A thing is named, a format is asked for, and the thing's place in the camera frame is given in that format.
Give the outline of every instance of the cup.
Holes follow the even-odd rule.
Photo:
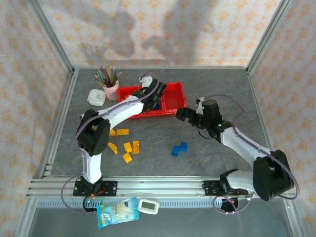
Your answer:
[[[119,81],[115,83],[115,86],[112,87],[106,87],[102,86],[105,94],[107,95],[107,98],[109,100],[117,100],[119,98]]]

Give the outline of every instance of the robotic arm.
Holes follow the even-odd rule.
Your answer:
[[[90,109],[81,120],[78,130],[88,119],[105,114],[90,122],[77,138],[80,149],[85,153],[83,162],[86,162],[87,168],[81,181],[91,194],[96,194],[101,189],[101,154],[108,145],[110,130],[133,115],[153,109],[166,88],[164,83],[151,77],[142,78],[141,83],[142,89],[133,92],[124,101],[105,110]]]
[[[194,127],[206,129],[210,137],[233,149],[253,167],[253,172],[229,170],[220,176],[220,187],[211,188],[220,188],[226,194],[231,190],[243,189],[256,192],[261,199],[268,201],[294,187],[289,174],[263,153],[274,156],[289,169],[286,155],[282,151],[270,151],[258,145],[230,122],[222,120],[215,100],[200,98],[197,105],[197,111],[179,108],[176,117],[181,121],[188,120]]]

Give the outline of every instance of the plastic bag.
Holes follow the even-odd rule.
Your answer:
[[[110,206],[97,206],[98,227],[139,220],[137,198],[133,197]]]

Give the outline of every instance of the yellow block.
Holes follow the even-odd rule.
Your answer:
[[[115,131],[113,129],[111,129],[110,131],[110,137],[115,137],[117,134],[115,133]]]
[[[118,148],[112,142],[109,142],[108,146],[112,149],[112,151],[115,153],[115,155],[118,153]]]
[[[124,143],[124,148],[125,148],[127,153],[132,152],[132,146],[131,146],[130,142]]]
[[[130,156],[129,153],[126,153],[125,155],[123,155],[123,158],[126,163],[129,163],[130,161],[132,161],[132,157]]]
[[[139,141],[133,141],[133,154],[139,154]]]
[[[117,129],[117,136],[128,135],[129,129]]]

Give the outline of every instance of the blue block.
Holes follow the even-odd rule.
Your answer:
[[[179,151],[180,151],[180,147],[179,147],[179,146],[174,146],[173,149],[172,149],[171,154],[172,154],[173,156],[177,157],[178,154],[179,154]]]
[[[157,103],[154,107],[154,110],[160,110],[160,108],[161,108],[160,104]]]
[[[186,142],[181,142],[181,144],[180,144],[180,151],[181,151],[181,152],[186,152],[187,149],[188,149],[188,143],[186,143]]]

